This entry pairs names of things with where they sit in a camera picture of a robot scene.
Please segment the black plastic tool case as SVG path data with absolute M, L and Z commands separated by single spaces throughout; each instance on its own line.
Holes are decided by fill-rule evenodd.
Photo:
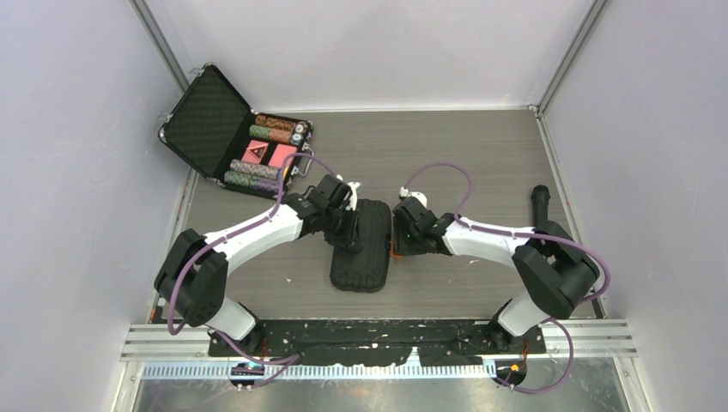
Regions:
M 331 284 L 343 291 L 374 293 L 386 284 L 391 257 L 392 214 L 387 203 L 361 199 L 357 204 L 358 240 L 355 248 L 336 247 Z

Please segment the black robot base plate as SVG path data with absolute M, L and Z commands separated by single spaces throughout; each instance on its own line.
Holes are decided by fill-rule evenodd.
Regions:
M 388 367 L 417 354 L 424 367 L 471 366 L 484 355 L 543 354 L 543 334 L 533 327 L 522 337 L 499 338 L 476 319 L 268 319 L 241 341 L 210 333 L 209 355 L 283 359 L 298 355 L 302 366 Z

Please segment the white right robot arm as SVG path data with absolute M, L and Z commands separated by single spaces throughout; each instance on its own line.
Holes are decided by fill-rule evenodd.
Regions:
M 394 252 L 485 259 L 515 269 L 525 292 L 489 322 L 490 341 L 512 352 L 545 320 L 567 319 L 600 277 L 594 261 L 553 221 L 506 228 L 454 214 L 436 216 L 415 197 L 393 210 Z

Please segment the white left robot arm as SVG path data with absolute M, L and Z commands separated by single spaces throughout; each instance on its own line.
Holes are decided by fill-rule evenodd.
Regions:
M 358 182 L 326 174 L 305 193 L 288 193 L 261 215 L 217 232 L 187 229 L 176 240 L 154 288 L 190 327 L 206 325 L 230 337 L 243 355 L 264 341 L 258 318 L 226 296 L 227 278 L 242 264 L 284 243 L 322 233 L 335 247 L 358 249 Z

